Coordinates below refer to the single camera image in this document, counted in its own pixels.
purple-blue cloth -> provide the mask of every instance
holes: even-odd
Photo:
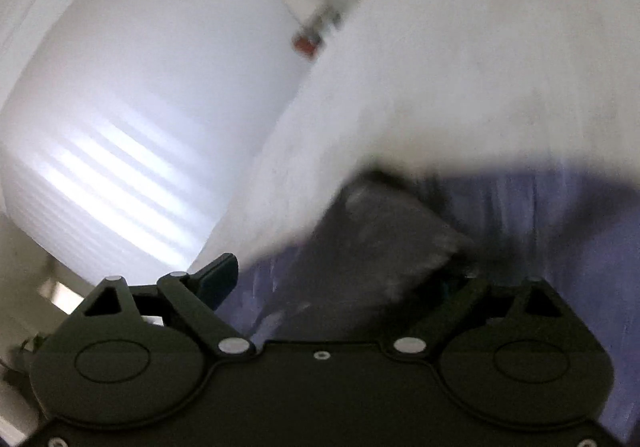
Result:
[[[601,423],[628,441],[640,418],[640,192],[566,169],[394,181],[475,242],[491,281],[538,275],[572,306],[614,364]],[[269,318],[262,310],[296,275],[300,250],[242,272],[218,315],[258,341],[277,338],[278,323],[260,322]]]

gray fabric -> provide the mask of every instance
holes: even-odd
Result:
[[[615,385],[601,421],[618,438],[627,440],[640,416],[638,191],[572,170],[494,172],[418,182],[391,179],[391,183],[402,189],[403,196],[411,194],[414,201],[468,236],[476,246],[484,274],[495,283],[519,284],[528,275],[540,275],[555,287],[612,357]],[[401,222],[406,214],[400,209],[396,217]],[[393,229],[393,223],[387,221],[382,227]],[[414,227],[414,237],[427,242],[433,228],[425,224],[423,230],[420,236]],[[328,271],[325,275],[316,271],[319,279],[305,277],[309,267],[300,259],[313,246],[311,239],[243,272],[239,286],[218,314],[239,331],[254,334],[258,341],[287,338],[291,334],[285,319],[287,308],[293,305],[301,310],[300,304],[315,296],[322,295],[316,299],[320,301],[339,295],[334,299],[345,311],[338,313],[340,322],[330,324],[330,333],[326,325],[318,328],[318,321],[308,318],[298,320],[294,331],[304,332],[306,327],[307,340],[348,336],[349,331],[361,328],[365,317],[374,318],[385,304],[396,303],[397,297],[391,300],[383,295],[385,286],[396,283],[402,274],[392,268],[399,241],[405,239],[397,232],[388,232],[378,241],[381,249],[388,247],[392,262],[386,265],[388,278],[374,281],[373,291],[377,289],[379,297],[373,298],[373,305],[371,278],[366,278],[369,270],[358,268],[358,261],[346,270],[338,265],[337,277]],[[346,245],[344,236],[336,236],[333,250],[326,253],[337,257]],[[411,246],[402,249],[404,254],[414,252]],[[367,261],[360,258],[361,265]],[[411,284],[405,285],[399,293],[409,297],[411,288]],[[315,315],[320,318],[325,314]],[[319,331],[320,336],[313,335]]]

white panel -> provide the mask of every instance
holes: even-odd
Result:
[[[281,0],[76,0],[0,117],[9,215],[73,271],[185,270],[309,64]]]

screw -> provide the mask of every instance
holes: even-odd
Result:
[[[230,337],[228,339],[221,340],[218,343],[218,348],[227,355],[242,355],[249,351],[249,348],[251,348],[251,342],[241,337]]]
[[[328,361],[331,358],[331,353],[328,351],[316,351],[314,358],[316,361]]]
[[[69,447],[62,438],[52,438],[47,444],[49,447]]]
[[[427,349],[427,343],[416,337],[402,337],[394,342],[394,348],[400,353],[415,355]]]

dark gray cloth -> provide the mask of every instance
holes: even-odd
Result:
[[[430,241],[434,228],[453,242],[449,252],[471,247],[462,238],[468,236],[491,281],[513,285],[529,275],[544,277],[596,335],[615,369],[601,423],[628,440],[640,416],[640,193],[625,183],[565,169],[417,182],[378,177],[401,193],[392,202],[378,200],[383,216],[364,215],[365,225],[349,228],[347,200],[354,188],[349,186],[316,231],[331,218],[342,218],[337,226],[332,223],[344,232],[334,231],[330,247],[324,240],[324,252],[314,249],[312,237],[249,268],[218,314],[257,342],[366,335],[367,323],[379,325],[385,308],[409,300],[428,275],[422,269],[423,277],[412,280],[411,272],[418,270],[403,258],[416,266],[442,255]],[[416,203],[428,216],[410,217],[407,235],[402,223]],[[438,226],[433,215],[447,225]],[[353,231],[363,227],[375,230],[364,249],[354,249]],[[429,244],[425,256],[418,243]],[[310,257],[320,268],[310,266]],[[384,268],[372,273],[371,265],[380,261]]]

